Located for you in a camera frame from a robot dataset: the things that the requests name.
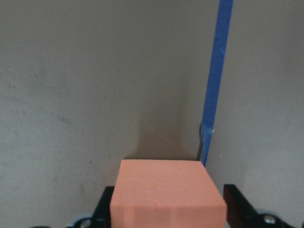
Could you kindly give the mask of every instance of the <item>metal bolt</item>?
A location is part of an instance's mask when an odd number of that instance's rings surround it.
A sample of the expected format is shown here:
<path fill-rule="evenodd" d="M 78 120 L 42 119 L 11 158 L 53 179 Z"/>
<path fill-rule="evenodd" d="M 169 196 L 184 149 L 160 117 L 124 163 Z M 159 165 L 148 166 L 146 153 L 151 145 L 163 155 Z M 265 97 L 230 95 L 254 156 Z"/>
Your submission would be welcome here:
<path fill-rule="evenodd" d="M 80 223 L 80 228 L 89 228 L 90 225 L 91 225 L 91 220 L 90 219 L 86 219 L 86 220 L 83 220 Z"/>
<path fill-rule="evenodd" d="M 267 224 L 275 224 L 276 219 L 272 215 L 265 215 L 264 216 L 264 222 L 267 223 Z"/>

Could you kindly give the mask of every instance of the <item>orange block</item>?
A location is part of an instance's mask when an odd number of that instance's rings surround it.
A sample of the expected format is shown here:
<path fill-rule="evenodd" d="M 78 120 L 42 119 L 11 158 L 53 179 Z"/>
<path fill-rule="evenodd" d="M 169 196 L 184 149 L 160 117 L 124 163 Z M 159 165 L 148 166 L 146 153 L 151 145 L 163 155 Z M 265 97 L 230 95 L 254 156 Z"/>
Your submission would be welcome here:
<path fill-rule="evenodd" d="M 122 160 L 112 228 L 224 228 L 226 204 L 199 161 Z"/>

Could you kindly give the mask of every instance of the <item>block's front face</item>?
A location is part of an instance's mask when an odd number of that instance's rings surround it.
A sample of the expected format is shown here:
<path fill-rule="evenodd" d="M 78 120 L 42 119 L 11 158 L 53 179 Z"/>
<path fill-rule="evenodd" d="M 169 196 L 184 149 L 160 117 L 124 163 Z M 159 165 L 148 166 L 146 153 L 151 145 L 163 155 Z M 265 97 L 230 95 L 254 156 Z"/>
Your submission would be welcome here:
<path fill-rule="evenodd" d="M 226 205 L 199 161 L 123 160 L 112 228 L 223 228 Z"/>

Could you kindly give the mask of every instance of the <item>blue tape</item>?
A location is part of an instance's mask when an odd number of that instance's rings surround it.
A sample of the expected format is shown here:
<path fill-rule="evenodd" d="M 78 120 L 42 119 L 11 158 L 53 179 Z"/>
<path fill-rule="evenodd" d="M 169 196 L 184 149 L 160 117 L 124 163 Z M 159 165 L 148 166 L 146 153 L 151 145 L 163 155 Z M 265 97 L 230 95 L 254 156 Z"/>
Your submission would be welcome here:
<path fill-rule="evenodd" d="M 233 0 L 220 0 L 213 41 L 209 77 L 201 124 L 202 152 L 200 161 L 206 166 L 219 97 Z"/>

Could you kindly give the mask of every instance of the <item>gray floor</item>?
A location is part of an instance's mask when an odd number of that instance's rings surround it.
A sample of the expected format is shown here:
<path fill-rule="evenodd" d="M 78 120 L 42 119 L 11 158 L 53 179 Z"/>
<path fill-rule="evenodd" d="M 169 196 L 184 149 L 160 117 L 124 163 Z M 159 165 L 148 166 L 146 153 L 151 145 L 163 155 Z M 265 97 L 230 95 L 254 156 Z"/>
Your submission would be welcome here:
<path fill-rule="evenodd" d="M 127 158 L 195 159 L 218 3 L 0 1 L 2 228 L 91 212 Z M 208 172 L 304 221 L 303 1 L 236 0 Z"/>

